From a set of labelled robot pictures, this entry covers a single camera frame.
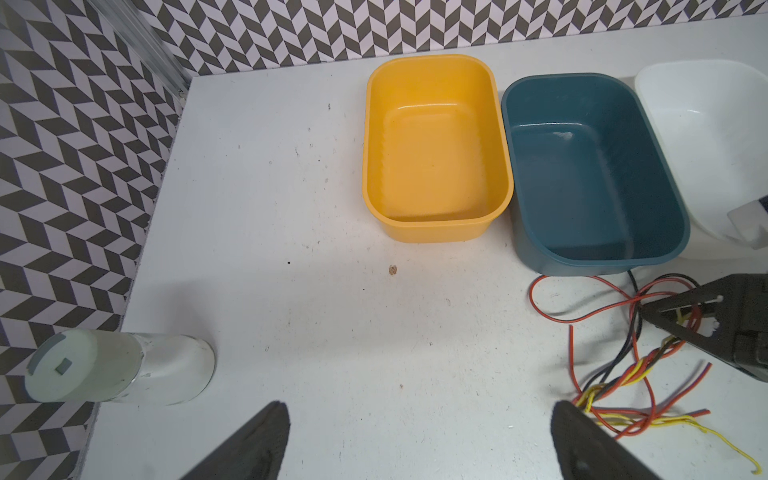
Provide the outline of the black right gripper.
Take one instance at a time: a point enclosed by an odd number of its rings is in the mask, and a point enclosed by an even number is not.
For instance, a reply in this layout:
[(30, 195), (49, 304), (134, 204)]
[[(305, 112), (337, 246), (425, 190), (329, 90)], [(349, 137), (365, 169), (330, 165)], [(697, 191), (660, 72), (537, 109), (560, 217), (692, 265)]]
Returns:
[(694, 288), (644, 303), (640, 316), (760, 382), (767, 381), (767, 275), (734, 274), (718, 293)]

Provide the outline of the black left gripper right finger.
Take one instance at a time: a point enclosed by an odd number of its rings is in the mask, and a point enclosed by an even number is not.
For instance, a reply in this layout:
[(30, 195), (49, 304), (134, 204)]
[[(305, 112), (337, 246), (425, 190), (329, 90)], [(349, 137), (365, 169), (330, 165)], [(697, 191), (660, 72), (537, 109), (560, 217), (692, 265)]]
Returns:
[(568, 401), (555, 404), (550, 432), (567, 480), (659, 480), (659, 477)]

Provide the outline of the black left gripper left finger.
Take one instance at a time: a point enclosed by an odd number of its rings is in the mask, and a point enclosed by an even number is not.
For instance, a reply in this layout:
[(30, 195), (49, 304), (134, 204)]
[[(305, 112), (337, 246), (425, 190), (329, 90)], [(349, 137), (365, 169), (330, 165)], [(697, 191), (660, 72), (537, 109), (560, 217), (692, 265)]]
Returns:
[(184, 480), (278, 478), (290, 432), (288, 407), (272, 401), (183, 476)]

